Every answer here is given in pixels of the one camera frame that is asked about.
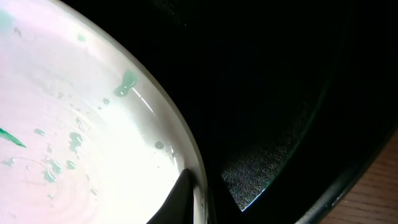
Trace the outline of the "white plate smeared green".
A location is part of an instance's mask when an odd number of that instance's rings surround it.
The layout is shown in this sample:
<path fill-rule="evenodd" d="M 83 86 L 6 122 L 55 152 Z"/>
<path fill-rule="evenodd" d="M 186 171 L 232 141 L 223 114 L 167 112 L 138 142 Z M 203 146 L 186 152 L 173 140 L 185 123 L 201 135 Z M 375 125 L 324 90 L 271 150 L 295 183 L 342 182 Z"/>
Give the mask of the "white plate smeared green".
<path fill-rule="evenodd" d="M 209 223 L 198 146 L 146 67 L 61 1 L 1 2 L 2 223 L 147 223 L 184 169 Z"/>

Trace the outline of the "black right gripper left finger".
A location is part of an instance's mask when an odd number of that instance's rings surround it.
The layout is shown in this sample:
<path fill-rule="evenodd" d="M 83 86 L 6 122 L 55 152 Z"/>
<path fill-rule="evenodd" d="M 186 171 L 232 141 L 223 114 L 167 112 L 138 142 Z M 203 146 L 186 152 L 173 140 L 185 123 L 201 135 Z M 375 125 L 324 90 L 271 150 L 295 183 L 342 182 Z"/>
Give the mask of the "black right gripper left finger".
<path fill-rule="evenodd" d="M 189 169 L 184 169 L 163 205 L 147 224 L 192 224 L 193 201 L 193 175 Z"/>

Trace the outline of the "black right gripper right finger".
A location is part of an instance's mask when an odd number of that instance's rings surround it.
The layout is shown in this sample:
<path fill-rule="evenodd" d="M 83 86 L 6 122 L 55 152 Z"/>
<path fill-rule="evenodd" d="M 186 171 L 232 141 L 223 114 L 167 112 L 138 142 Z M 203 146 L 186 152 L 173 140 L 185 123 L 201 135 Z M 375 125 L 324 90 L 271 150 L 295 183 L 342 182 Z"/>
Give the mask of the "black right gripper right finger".
<path fill-rule="evenodd" d="M 241 223 L 241 211 L 223 179 L 208 181 L 208 199 L 211 224 Z"/>

